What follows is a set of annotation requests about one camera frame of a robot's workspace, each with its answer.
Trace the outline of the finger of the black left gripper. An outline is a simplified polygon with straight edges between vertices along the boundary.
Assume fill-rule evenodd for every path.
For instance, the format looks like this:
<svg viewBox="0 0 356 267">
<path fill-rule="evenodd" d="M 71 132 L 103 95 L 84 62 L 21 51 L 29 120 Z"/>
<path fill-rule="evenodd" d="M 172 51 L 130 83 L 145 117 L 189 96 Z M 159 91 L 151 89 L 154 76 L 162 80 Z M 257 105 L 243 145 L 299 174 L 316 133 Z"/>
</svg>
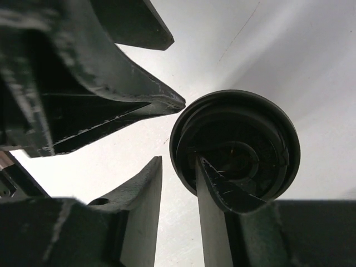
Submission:
<svg viewBox="0 0 356 267">
<path fill-rule="evenodd" d="M 117 44 L 165 51 L 175 42 L 151 1 L 97 0 L 91 5 Z"/>
<path fill-rule="evenodd" d="M 1 17 L 1 150 L 64 155 L 185 100 L 95 16 Z"/>
</svg>

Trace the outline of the black cup lid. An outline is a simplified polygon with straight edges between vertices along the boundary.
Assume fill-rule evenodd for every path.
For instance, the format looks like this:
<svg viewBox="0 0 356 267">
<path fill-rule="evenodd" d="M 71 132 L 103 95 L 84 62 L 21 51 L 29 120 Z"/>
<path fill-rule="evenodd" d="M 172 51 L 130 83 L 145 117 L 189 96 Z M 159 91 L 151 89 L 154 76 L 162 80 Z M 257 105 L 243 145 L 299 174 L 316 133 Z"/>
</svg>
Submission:
<svg viewBox="0 0 356 267">
<path fill-rule="evenodd" d="M 264 200 L 219 174 L 202 156 L 196 158 L 196 191 L 199 200 L 209 198 L 223 212 L 244 215 L 266 205 Z"/>
</svg>

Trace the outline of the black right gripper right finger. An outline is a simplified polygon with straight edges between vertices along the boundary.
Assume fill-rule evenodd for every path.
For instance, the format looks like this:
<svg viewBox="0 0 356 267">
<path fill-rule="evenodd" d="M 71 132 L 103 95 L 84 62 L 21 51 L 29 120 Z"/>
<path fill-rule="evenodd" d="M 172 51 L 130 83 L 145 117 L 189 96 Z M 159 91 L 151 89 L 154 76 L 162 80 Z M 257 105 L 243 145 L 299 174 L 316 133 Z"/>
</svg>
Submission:
<svg viewBox="0 0 356 267">
<path fill-rule="evenodd" d="M 269 201 L 244 215 L 198 203 L 206 266 L 355 265 L 353 200 Z"/>
</svg>

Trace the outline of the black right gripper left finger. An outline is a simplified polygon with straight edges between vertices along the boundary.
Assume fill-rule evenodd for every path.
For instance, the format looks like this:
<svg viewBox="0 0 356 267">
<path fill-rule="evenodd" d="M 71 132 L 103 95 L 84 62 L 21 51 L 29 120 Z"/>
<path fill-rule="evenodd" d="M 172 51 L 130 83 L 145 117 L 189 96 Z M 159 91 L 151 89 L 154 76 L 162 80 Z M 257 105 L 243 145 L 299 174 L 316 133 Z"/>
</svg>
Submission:
<svg viewBox="0 0 356 267">
<path fill-rule="evenodd" d="M 153 266 L 162 158 L 84 204 L 50 197 L 12 157 L 1 158 L 2 266 Z"/>
</svg>

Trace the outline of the stack of black lids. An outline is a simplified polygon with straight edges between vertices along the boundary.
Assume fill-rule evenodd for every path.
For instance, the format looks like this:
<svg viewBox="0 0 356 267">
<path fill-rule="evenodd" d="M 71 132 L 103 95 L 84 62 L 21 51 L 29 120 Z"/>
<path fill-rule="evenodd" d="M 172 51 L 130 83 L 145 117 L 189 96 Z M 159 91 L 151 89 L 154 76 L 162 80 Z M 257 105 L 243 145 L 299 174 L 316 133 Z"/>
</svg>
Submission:
<svg viewBox="0 0 356 267">
<path fill-rule="evenodd" d="M 195 160 L 247 192 L 276 199 L 293 183 L 300 142 L 288 115 L 267 98 L 242 90 L 209 93 L 192 102 L 175 122 L 169 143 L 173 168 L 197 193 Z"/>
</svg>

